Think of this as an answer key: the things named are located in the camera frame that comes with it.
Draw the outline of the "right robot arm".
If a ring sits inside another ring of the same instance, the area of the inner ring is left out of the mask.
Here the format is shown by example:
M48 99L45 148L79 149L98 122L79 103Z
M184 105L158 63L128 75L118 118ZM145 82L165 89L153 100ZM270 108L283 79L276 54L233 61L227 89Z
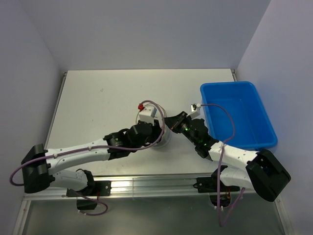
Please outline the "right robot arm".
M174 133L183 134L200 157L222 161L221 170L211 180L215 190L227 186L249 188L273 202L291 181L290 174L269 150L244 150L224 144L209 135L202 118L191 118L181 112L165 118L165 124Z

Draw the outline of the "aluminium table edge rail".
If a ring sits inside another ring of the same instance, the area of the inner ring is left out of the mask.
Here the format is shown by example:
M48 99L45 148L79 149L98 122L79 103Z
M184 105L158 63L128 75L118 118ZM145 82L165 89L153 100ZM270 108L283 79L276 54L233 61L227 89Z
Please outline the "aluminium table edge rail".
M95 177L95 181L110 181L109 196L100 198L139 198L166 196L194 196L198 193L193 187L199 177L210 174L173 174L173 175L143 175L143 176L108 176ZM22 199L27 201L76 199L67 197L65 188L48 188L34 194L24 194Z

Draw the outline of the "white mesh laundry bag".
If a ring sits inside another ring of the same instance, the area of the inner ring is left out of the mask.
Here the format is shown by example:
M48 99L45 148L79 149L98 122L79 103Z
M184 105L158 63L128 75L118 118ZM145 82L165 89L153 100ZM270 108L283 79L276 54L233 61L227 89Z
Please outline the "white mesh laundry bag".
M161 129L162 129L162 127L164 128L162 137L160 138L158 143L156 143L155 145L152 146L152 148L154 148L154 149L163 148L165 145L168 144L168 142L170 141L170 137L171 137L171 133L170 133L168 127L166 126L164 120L162 119L162 117L164 117L164 118L167 117L167 113L166 113L165 109L162 106L160 106L159 104L154 105L154 104L148 102L148 103L145 103L144 105L148 105L148 104L151 104L151 105L156 107L155 120L159 121Z

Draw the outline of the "blue plastic bin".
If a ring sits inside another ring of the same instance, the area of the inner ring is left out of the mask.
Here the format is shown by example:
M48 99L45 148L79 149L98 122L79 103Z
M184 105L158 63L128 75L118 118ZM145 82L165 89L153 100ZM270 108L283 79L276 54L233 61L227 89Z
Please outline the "blue plastic bin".
M205 83L200 87L210 135L234 147L260 150L278 139L255 86L247 81Z

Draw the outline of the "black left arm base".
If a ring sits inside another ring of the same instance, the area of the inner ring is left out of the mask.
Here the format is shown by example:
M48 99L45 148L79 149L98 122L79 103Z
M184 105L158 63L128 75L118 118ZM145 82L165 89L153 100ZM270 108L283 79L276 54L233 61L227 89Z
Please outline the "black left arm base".
M78 212L88 216L97 216L105 214L108 211L108 205L100 200L103 196L110 196L111 181L94 181L91 186L87 186L80 191L67 189L66 197L81 197L76 200L76 208ZM103 206L102 212L95 212L98 206Z

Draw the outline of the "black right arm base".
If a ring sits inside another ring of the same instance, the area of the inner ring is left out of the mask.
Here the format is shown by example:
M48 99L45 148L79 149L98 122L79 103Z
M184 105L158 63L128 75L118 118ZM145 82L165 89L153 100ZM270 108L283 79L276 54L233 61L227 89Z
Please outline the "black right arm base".
M193 184L198 193L217 193L217 179L214 177L199 177ZM238 192L238 186L225 186L220 182L220 205L227 207L231 203L231 192Z

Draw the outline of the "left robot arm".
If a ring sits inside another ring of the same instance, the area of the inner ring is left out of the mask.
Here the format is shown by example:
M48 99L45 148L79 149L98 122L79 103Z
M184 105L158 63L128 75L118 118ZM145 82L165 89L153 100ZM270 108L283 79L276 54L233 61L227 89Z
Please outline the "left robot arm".
M139 121L131 128L110 133L96 141L65 149L45 149L33 146L21 162L25 193L43 191L50 186L68 188L91 195L95 182L91 172L82 174L67 169L89 162L110 161L129 156L158 144L165 125Z

